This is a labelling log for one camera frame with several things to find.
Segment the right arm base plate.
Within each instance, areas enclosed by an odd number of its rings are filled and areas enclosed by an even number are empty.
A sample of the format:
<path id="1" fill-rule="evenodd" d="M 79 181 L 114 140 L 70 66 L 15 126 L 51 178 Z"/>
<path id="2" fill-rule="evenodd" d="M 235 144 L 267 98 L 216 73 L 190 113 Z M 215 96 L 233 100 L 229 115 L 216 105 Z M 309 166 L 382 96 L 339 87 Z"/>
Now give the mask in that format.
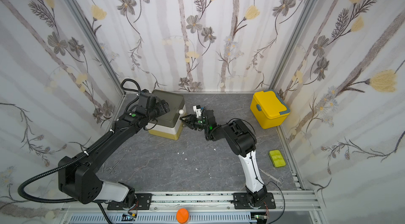
<path id="1" fill-rule="evenodd" d="M 268 192 L 265 197 L 255 200 L 253 196 L 246 192 L 235 192 L 232 194 L 234 208 L 237 210 L 251 210 L 251 209 L 276 209 L 275 199 L 272 193 Z"/>

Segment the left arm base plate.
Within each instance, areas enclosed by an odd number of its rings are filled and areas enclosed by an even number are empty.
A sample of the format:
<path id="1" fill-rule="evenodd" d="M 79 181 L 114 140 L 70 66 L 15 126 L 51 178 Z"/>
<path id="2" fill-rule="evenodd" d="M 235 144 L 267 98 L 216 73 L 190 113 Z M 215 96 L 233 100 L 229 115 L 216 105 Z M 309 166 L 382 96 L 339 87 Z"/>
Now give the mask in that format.
<path id="1" fill-rule="evenodd" d="M 108 203 L 108 210 L 149 210 L 152 202 L 152 193 L 131 193 L 123 202 L 112 201 Z"/>

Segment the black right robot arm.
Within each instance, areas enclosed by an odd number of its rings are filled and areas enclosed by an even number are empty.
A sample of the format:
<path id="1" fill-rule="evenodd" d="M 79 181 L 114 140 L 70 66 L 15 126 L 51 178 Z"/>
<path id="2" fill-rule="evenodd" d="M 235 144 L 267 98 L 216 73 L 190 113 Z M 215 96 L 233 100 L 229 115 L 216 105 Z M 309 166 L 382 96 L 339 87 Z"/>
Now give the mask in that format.
<path id="1" fill-rule="evenodd" d="M 195 131 L 204 131 L 207 141 L 225 139 L 235 155 L 238 156 L 245 176 L 247 203 L 251 207 L 259 207 L 267 196 L 267 187 L 259 174 L 256 161 L 255 134 L 242 119 L 231 119 L 226 124 L 217 124 L 212 111 L 197 116 L 182 116 L 180 121 Z"/>

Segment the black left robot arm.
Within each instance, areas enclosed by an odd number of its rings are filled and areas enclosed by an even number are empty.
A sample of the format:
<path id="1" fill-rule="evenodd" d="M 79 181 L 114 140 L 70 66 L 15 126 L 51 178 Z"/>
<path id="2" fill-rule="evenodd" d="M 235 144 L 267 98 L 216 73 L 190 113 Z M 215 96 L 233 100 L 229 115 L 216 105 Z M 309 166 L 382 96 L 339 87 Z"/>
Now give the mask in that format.
<path id="1" fill-rule="evenodd" d="M 123 183 L 103 181 L 97 172 L 105 161 L 130 137 L 145 129 L 149 122 L 170 111 L 158 96 L 142 92 L 137 104 L 123 112 L 109 132 L 73 158 L 59 162 L 59 190 L 82 204 L 116 202 L 130 208 L 137 202 L 135 191 Z"/>

